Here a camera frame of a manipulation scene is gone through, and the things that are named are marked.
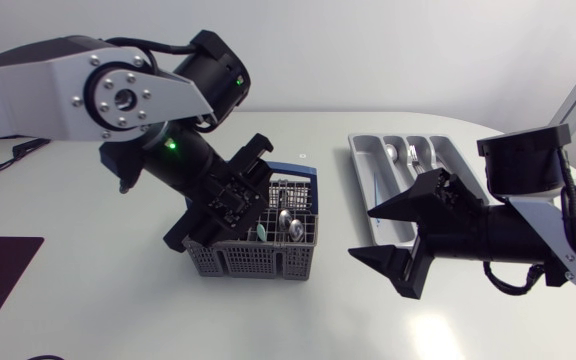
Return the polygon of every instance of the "white wall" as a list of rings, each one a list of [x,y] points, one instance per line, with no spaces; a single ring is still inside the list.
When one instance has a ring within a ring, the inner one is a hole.
[[[0,51],[71,34],[184,44],[202,28],[251,73],[242,110],[418,111],[511,131],[547,124],[576,82],[576,0],[0,0]]]

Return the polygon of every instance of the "cutlery tray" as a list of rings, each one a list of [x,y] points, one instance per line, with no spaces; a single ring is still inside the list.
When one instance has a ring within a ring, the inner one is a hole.
[[[307,280],[310,276],[317,244],[317,170],[311,167],[267,162],[275,174],[307,177],[309,181],[273,180],[270,182],[268,208],[239,239],[219,241],[211,247],[186,238],[188,250],[201,276],[226,276],[270,279]],[[304,224],[304,239],[292,242],[285,231],[278,229],[279,212],[287,209],[293,219]],[[266,230],[267,241],[257,236],[257,225]]]
[[[444,168],[457,174],[476,197],[488,203],[486,191],[448,136],[351,134],[348,141],[366,211],[406,191],[415,182],[417,172],[410,154],[411,145],[414,145],[419,164],[425,171]],[[394,149],[395,156],[391,157],[389,148],[391,152]],[[374,219],[368,214],[366,218],[374,245],[413,248],[417,237],[415,223]]]

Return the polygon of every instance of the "spoon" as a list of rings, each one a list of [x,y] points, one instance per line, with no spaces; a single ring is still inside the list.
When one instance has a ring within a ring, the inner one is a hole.
[[[288,228],[290,228],[290,222],[292,221],[292,215],[290,214],[290,211],[284,209],[279,213],[279,219],[277,220],[279,222],[279,230],[288,231]]]
[[[288,234],[290,235],[292,241],[300,242],[301,240],[303,240],[305,232],[306,230],[304,229],[304,224],[301,221],[295,219],[290,222],[290,227],[288,228]]]
[[[386,152],[388,153],[388,156],[390,156],[390,160],[392,160],[392,162],[397,161],[398,154],[397,149],[394,147],[394,145],[386,144]]]
[[[257,224],[257,237],[263,242],[268,241],[268,234],[266,233],[266,229],[261,224]]]

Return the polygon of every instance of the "cutlery basket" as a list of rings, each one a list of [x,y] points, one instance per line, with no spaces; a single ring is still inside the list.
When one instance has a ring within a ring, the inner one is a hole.
[[[308,178],[309,181],[272,180],[268,208],[247,231],[233,240],[203,247],[190,239],[183,241],[201,276],[232,276],[270,279],[307,280],[317,244],[317,170],[314,168],[267,162],[275,174]],[[293,242],[287,232],[279,231],[279,212],[287,209],[293,219],[304,224],[304,239]],[[257,225],[266,229],[267,241],[258,239]]]

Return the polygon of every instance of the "black cable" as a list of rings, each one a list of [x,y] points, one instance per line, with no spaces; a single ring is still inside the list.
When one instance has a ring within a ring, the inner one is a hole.
[[[146,54],[146,57],[148,57],[148,60],[150,61],[150,67],[152,68],[152,74],[158,76],[159,64],[157,64],[157,59],[155,58],[155,55],[153,55],[152,51],[148,49],[139,49],[139,50],[141,50],[144,54]]]
[[[115,46],[132,46],[139,49],[147,49],[150,51],[172,55],[189,55],[197,51],[197,47],[192,44],[185,46],[174,46],[150,40],[124,38],[124,37],[116,37],[104,41]]]
[[[526,274],[526,285],[514,286],[499,280],[499,278],[492,273],[490,261],[484,261],[484,274],[486,274],[486,277],[501,292],[512,296],[526,295],[545,271],[542,265],[532,265],[530,269],[528,269],[528,274]]]
[[[561,189],[561,213],[568,244],[576,253],[576,186],[570,172],[570,163],[563,148],[557,149],[559,165],[564,179]]]
[[[33,151],[36,151],[43,146],[50,143],[50,140],[47,139],[35,139],[28,141],[26,143],[16,145],[13,148],[13,158],[7,161],[4,161],[0,164],[0,171],[3,171],[9,168],[12,164],[16,163],[17,161],[23,159],[26,155],[30,154]]]

